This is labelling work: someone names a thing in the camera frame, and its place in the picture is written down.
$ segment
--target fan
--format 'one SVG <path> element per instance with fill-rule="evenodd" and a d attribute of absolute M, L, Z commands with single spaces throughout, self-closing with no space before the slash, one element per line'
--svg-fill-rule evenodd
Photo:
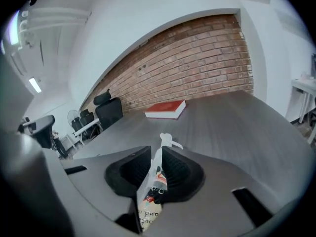
<path fill-rule="evenodd" d="M 78 111 L 76 110 L 71 110 L 68 112 L 67 114 L 67 120 L 68 120 L 68 123 L 69 125 L 73 128 L 72 126 L 72 121 L 75 120 L 75 118 L 80 118 L 80 114 Z"/>

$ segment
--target plastic package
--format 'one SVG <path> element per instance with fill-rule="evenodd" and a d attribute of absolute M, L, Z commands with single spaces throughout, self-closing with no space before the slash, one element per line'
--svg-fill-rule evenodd
<path fill-rule="evenodd" d="M 160 138 L 161 146 L 152 159 L 146 186 L 144 188 L 141 186 L 137 192 L 139 194 L 138 214 L 143 232 L 160 214 L 162 209 L 160 198 L 168 190 L 167 180 L 162 169 L 162 147 L 175 145 L 183 149 L 182 145 L 172 141 L 172 136 L 169 133 L 161 133 Z"/>

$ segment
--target red book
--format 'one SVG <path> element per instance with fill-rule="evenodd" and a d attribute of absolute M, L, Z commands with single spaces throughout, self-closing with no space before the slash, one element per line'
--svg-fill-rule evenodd
<path fill-rule="evenodd" d="M 185 100 L 177 100 L 172 102 L 154 104 L 144 112 L 146 117 L 148 118 L 177 119 L 181 115 L 185 107 Z"/>

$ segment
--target ceiling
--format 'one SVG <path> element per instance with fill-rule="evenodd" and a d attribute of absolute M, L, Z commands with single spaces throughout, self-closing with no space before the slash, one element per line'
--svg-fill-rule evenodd
<path fill-rule="evenodd" d="M 33 22 L 32 18 L 56 16 L 56 13 L 35 13 L 38 8 L 72 8 L 87 11 L 90 14 L 94 1 L 95 0 L 37 0 L 33 6 L 25 5 L 21 11 L 29 11 L 27 19 L 31 22 L 30 24 L 32 24 L 29 27 L 34 27 L 37 25 Z M 74 15 L 72 13 L 59 13 L 57 16 L 67 17 Z M 83 22 L 86 22 L 87 18 L 88 16 L 78 16 L 78 20 Z M 47 22 L 41 22 L 41 24 L 55 23 L 60 23 L 60 21 L 49 20 Z M 46 92 L 67 85 L 69 58 L 72 53 L 76 37 L 80 29 L 83 27 L 84 23 L 83 25 L 53 26 L 33 30 L 31 31 L 31 34 L 34 35 L 33 40 L 35 41 L 33 42 L 32 48 L 24 46 L 18 51 L 17 47 L 15 47 L 15 50 L 13 50 L 12 47 L 6 48 L 5 55 L 7 59 L 11 63 L 14 71 L 19 75 L 32 93 L 35 94 L 36 92 L 28 82 L 31 77 L 35 77 L 42 91 Z M 13 59 L 10 55 L 14 52 L 16 59 L 14 59 L 15 61 L 12 61 Z"/>

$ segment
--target fluorescent light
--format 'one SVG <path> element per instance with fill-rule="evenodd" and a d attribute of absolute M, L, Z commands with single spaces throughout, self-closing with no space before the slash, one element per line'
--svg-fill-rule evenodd
<path fill-rule="evenodd" d="M 3 53 L 3 55 L 5 55 L 3 40 L 1 40 L 1 52 Z"/>
<path fill-rule="evenodd" d="M 41 92 L 41 89 L 38 85 L 38 83 L 35 81 L 35 78 L 32 77 L 31 79 L 29 79 L 29 82 L 31 83 L 31 85 L 33 86 L 33 88 L 36 90 L 37 93 Z"/>
<path fill-rule="evenodd" d="M 14 14 L 14 16 L 9 24 L 9 39 L 10 39 L 11 45 L 15 45 L 15 44 L 19 43 L 18 15 L 19 15 L 19 11 L 17 11 Z"/>

